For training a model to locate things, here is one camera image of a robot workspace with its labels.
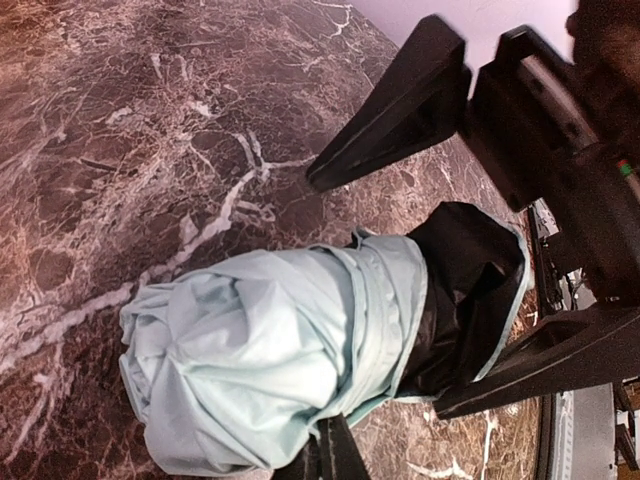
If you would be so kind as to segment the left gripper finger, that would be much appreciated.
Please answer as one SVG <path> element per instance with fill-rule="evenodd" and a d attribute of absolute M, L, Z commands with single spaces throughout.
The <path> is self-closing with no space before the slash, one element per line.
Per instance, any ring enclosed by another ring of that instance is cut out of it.
<path fill-rule="evenodd" d="M 343 415 L 318 423 L 320 437 L 311 436 L 279 480 L 369 480 L 370 475 Z"/>

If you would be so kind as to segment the mint green folding umbrella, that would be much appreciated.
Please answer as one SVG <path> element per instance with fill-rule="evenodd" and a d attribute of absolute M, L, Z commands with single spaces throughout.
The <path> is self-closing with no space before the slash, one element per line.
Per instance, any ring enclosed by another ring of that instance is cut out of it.
<path fill-rule="evenodd" d="M 254 250 L 143 287 L 119 363 L 149 454 L 170 475 L 275 470 L 325 419 L 480 380 L 530 272 L 518 231 L 443 202 L 405 235 Z"/>

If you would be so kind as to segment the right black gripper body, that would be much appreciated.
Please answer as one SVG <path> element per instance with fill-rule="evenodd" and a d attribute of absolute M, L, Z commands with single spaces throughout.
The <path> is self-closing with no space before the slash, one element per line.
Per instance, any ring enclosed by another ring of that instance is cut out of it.
<path fill-rule="evenodd" d="M 639 302 L 639 5 L 582 1 L 564 61 L 531 27 L 501 35 L 479 71 L 463 136 L 508 205 L 543 200 L 559 270 L 595 298 Z"/>

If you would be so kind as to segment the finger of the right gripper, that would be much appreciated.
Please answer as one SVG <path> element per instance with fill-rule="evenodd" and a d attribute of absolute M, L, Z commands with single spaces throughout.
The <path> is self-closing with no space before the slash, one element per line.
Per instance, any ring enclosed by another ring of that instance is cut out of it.
<path fill-rule="evenodd" d="M 465 47 L 440 16 L 421 19 L 361 108 L 308 167 L 310 185 L 336 189 L 453 136 L 472 79 Z"/>
<path fill-rule="evenodd" d="M 543 366 L 554 393 L 621 382 L 639 374 L 639 309 L 563 311 L 503 351 L 481 380 L 450 389 L 434 402 L 441 420 L 478 413 L 540 396 L 533 377 L 543 343 L 552 345 Z"/>

